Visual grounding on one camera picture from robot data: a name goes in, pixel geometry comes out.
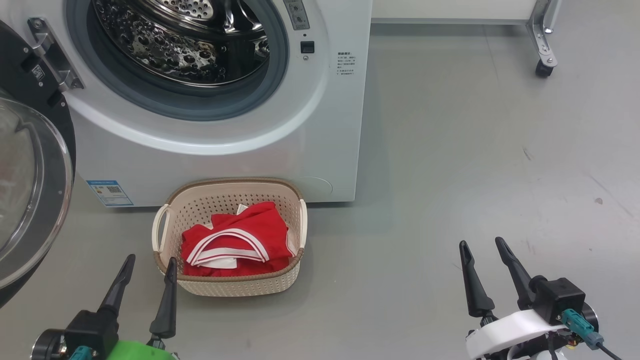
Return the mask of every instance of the basket handle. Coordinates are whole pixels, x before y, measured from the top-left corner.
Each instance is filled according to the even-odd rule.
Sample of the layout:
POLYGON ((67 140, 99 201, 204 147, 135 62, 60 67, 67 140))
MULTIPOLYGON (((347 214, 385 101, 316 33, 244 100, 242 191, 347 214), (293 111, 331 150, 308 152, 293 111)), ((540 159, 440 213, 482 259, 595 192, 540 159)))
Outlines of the basket handle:
POLYGON ((300 199, 300 247, 307 244, 307 203, 300 199))
POLYGON ((166 232, 169 230, 169 216, 171 215, 171 209, 169 208, 169 204, 164 204, 162 208, 158 210, 156 213, 156 217, 154 218, 154 225, 151 231, 151 246, 153 247, 155 252, 162 253, 164 250, 164 239, 166 238, 166 232), (160 220, 162 220, 162 216, 166 214, 166 219, 164 220, 164 229, 162 232, 162 239, 160 243, 158 243, 158 227, 160 226, 160 220))

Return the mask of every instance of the metal leg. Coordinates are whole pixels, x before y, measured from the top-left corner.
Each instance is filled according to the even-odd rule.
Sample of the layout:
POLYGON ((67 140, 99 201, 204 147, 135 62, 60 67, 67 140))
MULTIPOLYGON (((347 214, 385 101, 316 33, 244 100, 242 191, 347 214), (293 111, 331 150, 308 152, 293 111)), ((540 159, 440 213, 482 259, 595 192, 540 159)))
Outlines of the metal leg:
POLYGON ((536 74, 544 78, 551 75, 553 68, 558 65, 546 36, 547 33, 553 32, 553 18, 559 8, 557 1, 558 0, 537 0, 536 6, 533 8, 533 13, 531 13, 531 18, 527 23, 527 29, 540 56, 540 62, 538 62, 538 67, 536 67, 536 74), (551 27, 549 28, 545 27, 545 18, 547 18, 547 15, 551 16, 551 27))

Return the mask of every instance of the beige plastic basket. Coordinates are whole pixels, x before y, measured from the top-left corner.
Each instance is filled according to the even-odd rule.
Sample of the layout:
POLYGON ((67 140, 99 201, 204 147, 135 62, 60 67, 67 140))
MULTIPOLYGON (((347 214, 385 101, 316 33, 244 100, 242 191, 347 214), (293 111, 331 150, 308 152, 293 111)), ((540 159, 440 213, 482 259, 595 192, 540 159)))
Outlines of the beige plastic basket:
POLYGON ((195 295, 242 297, 278 293, 288 289, 298 277, 307 240, 307 205, 290 183, 269 178, 233 178, 199 181, 183 186, 158 210, 152 230, 156 263, 164 274, 171 257, 178 261, 178 284, 195 295), (182 275, 180 256, 182 232, 195 224, 211 222, 214 213, 235 214, 238 205, 251 206, 273 201, 289 227, 288 237, 298 248, 289 266, 279 272, 241 277, 197 277, 182 275), (158 234, 162 218, 164 228, 158 234))

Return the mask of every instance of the white washing machine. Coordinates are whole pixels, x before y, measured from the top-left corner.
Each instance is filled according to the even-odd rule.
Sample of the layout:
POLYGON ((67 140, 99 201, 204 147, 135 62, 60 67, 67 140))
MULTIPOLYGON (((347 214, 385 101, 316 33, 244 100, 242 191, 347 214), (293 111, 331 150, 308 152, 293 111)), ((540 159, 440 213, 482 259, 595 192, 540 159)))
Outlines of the white washing machine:
POLYGON ((5 71, 43 89, 55 78, 48 104, 69 111, 77 172, 107 206, 255 176, 288 179, 311 202, 351 201, 371 7, 0 0, 0 20, 28 43, 5 71))

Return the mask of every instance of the black cable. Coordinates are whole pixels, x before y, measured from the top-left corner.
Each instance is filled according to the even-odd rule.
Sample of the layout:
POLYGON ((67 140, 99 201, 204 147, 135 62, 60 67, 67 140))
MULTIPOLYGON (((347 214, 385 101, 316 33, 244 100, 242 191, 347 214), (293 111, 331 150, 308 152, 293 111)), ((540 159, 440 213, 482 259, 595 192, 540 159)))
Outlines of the black cable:
POLYGON ((558 355, 556 354, 556 349, 554 347, 554 333, 549 332, 547 335, 547 343, 549 345, 549 352, 551 353, 551 360, 558 360, 558 355))
POLYGON ((605 348, 604 345, 602 345, 602 343, 597 343, 596 346, 599 347, 600 350, 604 351, 604 353, 607 354, 609 357, 611 357, 611 359, 622 360, 616 354, 612 353, 611 350, 609 350, 608 348, 605 348))

